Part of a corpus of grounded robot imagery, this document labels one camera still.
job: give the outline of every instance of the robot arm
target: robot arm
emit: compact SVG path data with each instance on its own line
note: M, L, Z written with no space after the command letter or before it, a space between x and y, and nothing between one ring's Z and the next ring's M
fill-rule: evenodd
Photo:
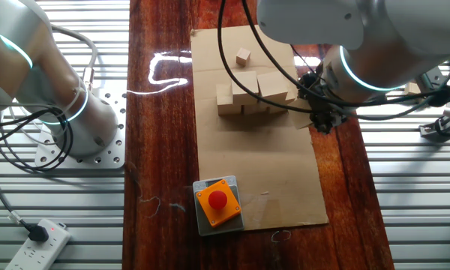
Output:
M60 53L47 15L37 3L0 0L0 104L16 98L21 104L59 107L73 129L70 155L85 157L105 149L118 127L112 107L89 90ZM40 109L25 108L32 113ZM53 115L40 120L54 134L62 134Z
M450 0L261 0L257 19L277 41L335 44L321 87L346 102L382 98L414 79L428 92L443 79L430 70L450 59Z

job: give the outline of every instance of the cardboard sheet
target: cardboard sheet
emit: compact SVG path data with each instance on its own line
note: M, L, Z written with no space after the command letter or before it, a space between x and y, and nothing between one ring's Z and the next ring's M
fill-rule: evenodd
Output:
M290 46L260 34L285 70L296 74ZM309 130L296 130L287 113L218 116L216 85L231 82L217 30L196 30L191 43L200 180L236 176L246 230L327 223ZM241 47L251 51L247 67L236 64ZM248 26L224 28L223 48L234 72L276 71Z

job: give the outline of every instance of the white power strip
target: white power strip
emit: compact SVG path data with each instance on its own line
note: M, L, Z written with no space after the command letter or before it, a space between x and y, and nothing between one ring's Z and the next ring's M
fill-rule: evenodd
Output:
M36 242L27 238L5 270L48 270L70 239L65 225L50 220L38 224L46 229L48 240Z

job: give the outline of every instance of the mounting plate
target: mounting plate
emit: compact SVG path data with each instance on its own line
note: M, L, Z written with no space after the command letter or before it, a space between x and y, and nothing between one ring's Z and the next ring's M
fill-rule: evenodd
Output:
M220 180L226 181L226 183L230 186L230 189L232 190L233 195L235 195L235 198L237 199L238 204L240 205L240 207L242 207L242 204L240 204L239 187L237 185L237 179L235 176L226 176L226 177L220 177L220 178L214 178L214 179L194 182L193 183L193 198L195 199L195 210L196 210L196 221L198 222L198 233L201 236L211 236L211 235L215 235L215 234L219 234L219 233L234 232L234 231L238 231L238 230L243 230L245 228L242 213L240 213L236 217L228 220L227 222L221 224L220 226L218 226L216 228L213 228L212 225L210 225L209 220L207 219L207 216L205 215L205 212L203 211L203 208L197 199L197 193L200 191L203 191L210 185L213 185L214 183L216 183Z
M113 141L103 151L90 157L75 158L67 157L59 169L120 169L125 164L125 130L126 130L126 108L127 92L107 89L94 89L93 94L106 101L115 111L119 128ZM43 131L50 131L46 125ZM40 141L53 142L52 136L46 132L40 133ZM42 166L53 160L60 152L57 145L38 145L35 155L35 164Z

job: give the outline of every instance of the red wooden tabletop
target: red wooden tabletop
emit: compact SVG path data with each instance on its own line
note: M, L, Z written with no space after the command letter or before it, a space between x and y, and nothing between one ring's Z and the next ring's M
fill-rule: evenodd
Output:
M330 223L198 235L191 29L217 27L220 0L131 0L123 269L393 269L359 124L310 129ZM253 15L256 2L249 1ZM223 26L246 25L228 0ZM323 46L297 46L323 57Z

